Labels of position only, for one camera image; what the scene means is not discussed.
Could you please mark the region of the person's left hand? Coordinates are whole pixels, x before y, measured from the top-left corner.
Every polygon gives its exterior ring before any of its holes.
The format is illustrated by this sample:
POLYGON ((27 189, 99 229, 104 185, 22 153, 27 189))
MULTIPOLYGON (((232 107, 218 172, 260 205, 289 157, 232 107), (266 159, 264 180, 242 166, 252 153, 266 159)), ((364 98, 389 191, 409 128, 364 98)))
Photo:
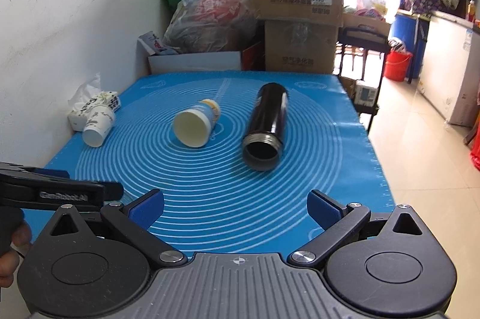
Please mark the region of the person's left hand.
MULTIPOLYGON (((11 244, 22 251, 28 251, 32 242, 32 231, 25 221, 13 232, 11 244)), ((14 273, 20 263, 20 255, 10 248, 7 253, 1 256, 0 282, 1 288, 8 288, 14 281, 14 273)))

